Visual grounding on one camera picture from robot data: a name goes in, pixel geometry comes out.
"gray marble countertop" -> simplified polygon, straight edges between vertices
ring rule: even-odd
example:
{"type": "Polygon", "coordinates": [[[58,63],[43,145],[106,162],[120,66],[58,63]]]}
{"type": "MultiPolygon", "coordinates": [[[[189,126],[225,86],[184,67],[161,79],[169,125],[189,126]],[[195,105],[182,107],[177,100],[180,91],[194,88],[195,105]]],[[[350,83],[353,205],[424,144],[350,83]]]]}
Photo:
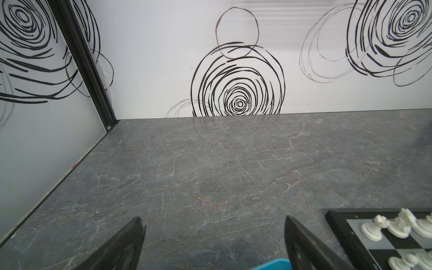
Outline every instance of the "gray marble countertop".
{"type": "Polygon", "coordinates": [[[0,268],[72,269],[135,216],[138,269],[287,257],[286,215],[346,259],[325,209],[432,206],[431,122],[432,109],[121,120],[0,248],[0,268]]]}

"chess piece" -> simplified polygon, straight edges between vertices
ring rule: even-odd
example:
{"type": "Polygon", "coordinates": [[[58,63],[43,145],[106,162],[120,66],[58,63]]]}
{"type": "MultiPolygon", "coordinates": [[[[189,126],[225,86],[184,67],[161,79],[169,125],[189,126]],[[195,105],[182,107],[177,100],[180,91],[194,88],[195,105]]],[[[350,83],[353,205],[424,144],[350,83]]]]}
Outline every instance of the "chess piece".
{"type": "Polygon", "coordinates": [[[419,260],[412,254],[402,256],[402,259],[397,257],[390,257],[388,259],[388,265],[393,270],[411,270],[412,267],[416,266],[419,260]]]}
{"type": "Polygon", "coordinates": [[[413,226],[413,229],[423,237],[432,238],[432,213],[426,216],[426,220],[417,220],[416,226],[413,226]]]}
{"type": "Polygon", "coordinates": [[[432,251],[428,254],[417,253],[417,259],[419,260],[419,267],[423,270],[432,270],[432,251]]]}
{"type": "Polygon", "coordinates": [[[362,232],[367,238],[373,241],[380,241],[382,239],[381,229],[387,228],[390,222],[385,216],[377,215],[374,218],[374,223],[363,223],[362,232]]]}
{"type": "Polygon", "coordinates": [[[407,238],[411,227],[416,226],[416,217],[408,209],[402,208],[394,221],[390,221],[388,230],[396,237],[407,238]]]}

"blue object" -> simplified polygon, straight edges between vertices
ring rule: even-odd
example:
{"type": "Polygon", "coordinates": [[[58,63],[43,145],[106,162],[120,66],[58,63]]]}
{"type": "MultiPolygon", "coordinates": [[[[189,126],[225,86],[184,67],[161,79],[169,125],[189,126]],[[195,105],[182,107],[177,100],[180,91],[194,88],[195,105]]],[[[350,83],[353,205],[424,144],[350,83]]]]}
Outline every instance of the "blue object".
{"type": "Polygon", "coordinates": [[[275,259],[251,270],[292,270],[288,259],[275,259]]]}

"chess board border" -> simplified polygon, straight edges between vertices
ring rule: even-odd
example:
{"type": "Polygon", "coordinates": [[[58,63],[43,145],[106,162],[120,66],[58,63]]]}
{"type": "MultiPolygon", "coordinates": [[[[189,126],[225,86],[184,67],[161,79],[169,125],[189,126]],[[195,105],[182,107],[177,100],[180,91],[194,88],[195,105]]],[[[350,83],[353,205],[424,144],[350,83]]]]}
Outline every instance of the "chess board border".
{"type": "MultiPolygon", "coordinates": [[[[425,218],[432,208],[408,208],[417,218],[425,218]]],[[[352,264],[359,270],[380,269],[369,251],[363,246],[360,239],[353,233],[347,219],[374,219],[375,215],[384,215],[394,219],[400,208],[339,208],[328,209],[325,218],[333,230],[342,248],[348,255],[352,264]]]]}

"gray square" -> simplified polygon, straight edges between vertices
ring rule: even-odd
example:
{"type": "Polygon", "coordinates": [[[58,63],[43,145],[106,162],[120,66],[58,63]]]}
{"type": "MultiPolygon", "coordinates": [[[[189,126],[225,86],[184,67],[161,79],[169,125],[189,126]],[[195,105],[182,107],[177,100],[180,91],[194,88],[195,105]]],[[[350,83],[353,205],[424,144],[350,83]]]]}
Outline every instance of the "gray square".
{"type": "MultiPolygon", "coordinates": [[[[416,253],[427,254],[426,250],[424,249],[397,249],[396,251],[400,254],[401,257],[406,254],[412,254],[412,255],[416,255],[416,253]]],[[[414,266],[411,269],[422,270],[418,265],[414,266]]]]}
{"type": "Polygon", "coordinates": [[[420,244],[422,248],[432,248],[432,238],[426,238],[418,233],[416,233],[414,230],[411,230],[410,235],[414,238],[417,243],[420,244]]]}
{"type": "Polygon", "coordinates": [[[367,238],[361,229],[363,223],[371,223],[374,221],[372,219],[347,219],[348,224],[353,229],[354,233],[360,239],[362,244],[366,249],[395,249],[394,246],[390,243],[390,241],[383,235],[380,241],[372,241],[367,238]]]}

